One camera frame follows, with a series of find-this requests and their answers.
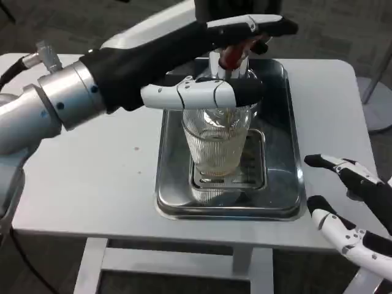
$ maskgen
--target floor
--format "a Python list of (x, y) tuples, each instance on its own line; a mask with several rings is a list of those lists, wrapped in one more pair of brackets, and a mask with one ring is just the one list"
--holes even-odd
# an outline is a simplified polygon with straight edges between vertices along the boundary
[[(37, 40), (49, 40), (58, 53), (84, 53), (176, 0), (3, 0), (18, 20), (10, 24), (0, 11), (0, 54), (31, 52)], [(300, 33), (274, 39), (267, 57), (336, 58), (370, 77), (392, 33), (389, 0), (286, 0), (283, 14), (300, 24)], [(392, 64), (383, 76), (392, 88)], [(392, 175), (392, 130), (371, 136), (380, 175)], [(85, 240), (54, 236), (19, 236), (38, 270), (61, 293), (72, 293)], [(130, 247), (150, 244), (129, 243)], [(224, 247), (164, 244), (160, 249), (229, 254)], [(356, 267), (335, 254), (274, 251), (276, 293), (342, 293)], [(391, 291), (383, 285), (379, 293)], [(142, 274), (105, 273), (100, 293), (249, 293), (243, 282)], [(48, 293), (24, 266), (8, 239), (0, 250), (0, 293)]]

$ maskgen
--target cable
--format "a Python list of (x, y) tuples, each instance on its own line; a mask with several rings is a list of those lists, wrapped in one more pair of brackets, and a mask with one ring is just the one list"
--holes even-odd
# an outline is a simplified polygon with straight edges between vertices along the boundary
[(26, 266), (29, 268), (29, 270), (33, 273), (33, 275), (35, 275), (35, 277), (41, 281), (41, 283), (43, 283), (43, 285), (52, 293), (52, 294), (59, 294), (59, 292), (52, 286), (49, 284), (49, 282), (47, 280), (45, 280), (42, 275), (36, 270), (35, 267), (33, 267), (33, 265), (31, 264), (31, 262), (29, 261), (29, 259), (27, 258), (24, 250), (22, 249), (22, 247), (20, 246), (19, 240), (17, 239), (17, 237), (15, 236), (15, 231), (13, 230), (13, 228), (11, 227), (10, 229), (10, 236), (11, 239), (18, 251), (18, 253), (20, 254), (20, 257), (22, 258), (22, 260), (24, 261), (24, 263), (26, 264)]
[(6, 72), (2, 74), (0, 77), (0, 91), (2, 87), (4, 87), (5, 84), (9, 83), (10, 80), (15, 78), (18, 74), (20, 74), (22, 71), (28, 69), (25, 64), (23, 63), (23, 58), (19, 58), (14, 64), (12, 64)]

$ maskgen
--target metal tray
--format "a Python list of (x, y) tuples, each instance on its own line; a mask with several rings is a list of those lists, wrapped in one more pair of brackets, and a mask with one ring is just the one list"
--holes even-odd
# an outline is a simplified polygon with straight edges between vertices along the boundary
[[(249, 65), (268, 90), (234, 174), (201, 175), (190, 156), (182, 113), (164, 111), (156, 207), (165, 217), (291, 221), (303, 214), (306, 196), (287, 73), (273, 60), (253, 59)], [(175, 73), (197, 76), (207, 66), (207, 58), (198, 58)]]

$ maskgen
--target ribbed glass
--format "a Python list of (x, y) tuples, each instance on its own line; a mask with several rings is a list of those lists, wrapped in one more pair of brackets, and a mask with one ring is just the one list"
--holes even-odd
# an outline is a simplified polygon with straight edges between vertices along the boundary
[(251, 108), (183, 111), (183, 127), (196, 168), (206, 175), (224, 176), (239, 164), (251, 124)]

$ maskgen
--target table leg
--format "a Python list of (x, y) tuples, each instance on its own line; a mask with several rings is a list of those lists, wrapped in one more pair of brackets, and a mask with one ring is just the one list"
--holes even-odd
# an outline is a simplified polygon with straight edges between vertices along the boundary
[(274, 293), (273, 250), (271, 248), (255, 248), (249, 268), (251, 294)]
[(233, 274), (247, 275), (252, 261), (253, 247), (235, 246), (233, 248)]
[(96, 294), (108, 239), (88, 238), (73, 294)]
[(107, 247), (88, 238), (73, 294), (95, 294), (100, 273), (172, 274), (249, 281), (251, 294), (273, 294), (272, 249), (235, 247), (233, 256)]

